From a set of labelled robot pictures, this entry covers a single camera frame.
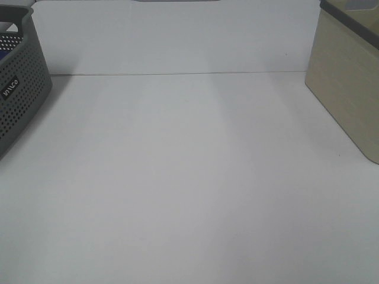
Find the blue microfibre towel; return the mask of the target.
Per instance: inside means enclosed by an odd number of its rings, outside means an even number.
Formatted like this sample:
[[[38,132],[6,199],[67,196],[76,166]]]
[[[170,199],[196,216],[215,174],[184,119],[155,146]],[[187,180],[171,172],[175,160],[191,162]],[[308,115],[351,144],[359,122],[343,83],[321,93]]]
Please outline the blue microfibre towel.
[[[1,60],[15,49],[23,37],[19,35],[18,28],[10,22],[1,22]]]

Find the beige storage bin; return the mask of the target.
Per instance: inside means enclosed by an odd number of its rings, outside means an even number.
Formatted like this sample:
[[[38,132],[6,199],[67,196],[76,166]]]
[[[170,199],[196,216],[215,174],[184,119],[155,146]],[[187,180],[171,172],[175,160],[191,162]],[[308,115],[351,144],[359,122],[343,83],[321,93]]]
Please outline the beige storage bin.
[[[378,1],[320,1],[305,84],[378,163]]]

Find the grey perforated plastic basket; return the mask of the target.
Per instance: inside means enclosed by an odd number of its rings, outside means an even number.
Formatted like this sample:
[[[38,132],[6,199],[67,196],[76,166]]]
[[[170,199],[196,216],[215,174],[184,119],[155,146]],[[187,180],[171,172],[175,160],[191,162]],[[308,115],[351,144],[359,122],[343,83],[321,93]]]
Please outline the grey perforated plastic basket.
[[[23,37],[1,60],[1,156],[34,118],[52,89],[32,14],[29,7],[1,5],[1,21],[15,24]]]

